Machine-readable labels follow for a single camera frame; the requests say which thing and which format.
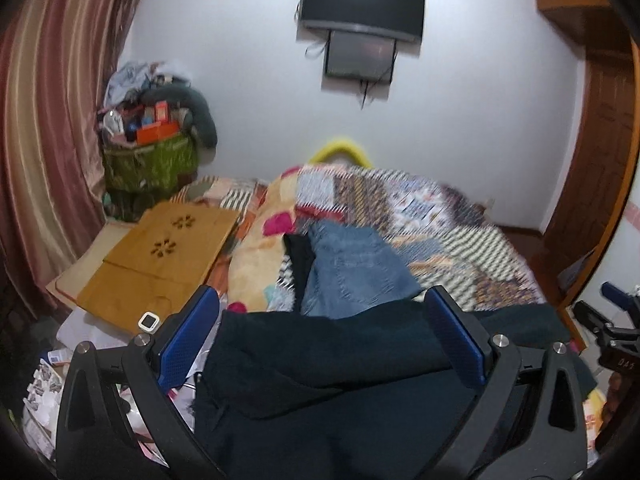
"green bag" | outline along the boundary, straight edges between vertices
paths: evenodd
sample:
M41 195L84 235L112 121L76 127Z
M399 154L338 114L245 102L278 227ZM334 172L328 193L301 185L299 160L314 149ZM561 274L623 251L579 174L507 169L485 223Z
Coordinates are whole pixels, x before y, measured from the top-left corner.
M191 137L176 135L129 149L105 147L102 153L108 216L137 222L142 213L192 182L198 152Z

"door panel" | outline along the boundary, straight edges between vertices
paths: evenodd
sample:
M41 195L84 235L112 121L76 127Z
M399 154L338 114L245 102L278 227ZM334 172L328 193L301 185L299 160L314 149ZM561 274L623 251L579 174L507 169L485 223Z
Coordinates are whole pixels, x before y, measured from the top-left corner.
M620 192L631 147L633 66L588 59L588 90L574 160L545 232L552 270L560 272L599 243Z

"blue jeans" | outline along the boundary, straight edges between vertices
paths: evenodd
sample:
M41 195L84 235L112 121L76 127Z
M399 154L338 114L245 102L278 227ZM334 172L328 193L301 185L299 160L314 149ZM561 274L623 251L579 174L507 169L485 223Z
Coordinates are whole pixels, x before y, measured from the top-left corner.
M372 306L413 298L421 287L394 249L369 227L321 220L308 231L316 259L302 314L350 317Z

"striped curtain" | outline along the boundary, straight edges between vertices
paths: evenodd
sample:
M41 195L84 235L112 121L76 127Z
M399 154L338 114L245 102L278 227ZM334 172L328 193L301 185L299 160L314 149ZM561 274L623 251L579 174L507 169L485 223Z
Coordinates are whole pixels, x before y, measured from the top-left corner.
M26 0L0 37L0 245L32 314L104 224L95 113L139 0Z

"bed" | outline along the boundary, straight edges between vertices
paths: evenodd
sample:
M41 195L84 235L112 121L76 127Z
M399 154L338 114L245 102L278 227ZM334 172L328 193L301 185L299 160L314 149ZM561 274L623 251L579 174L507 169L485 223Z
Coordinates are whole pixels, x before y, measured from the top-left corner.
M501 230L462 193L425 177L312 164L286 171L268 187L208 177L173 200L242 210L241 226L207 283L249 312L292 310L294 286L282 233L264 231L276 216L289 218L291 226L284 229L299 234L318 219L373 227L425 289L443 285L466 311L545 301Z

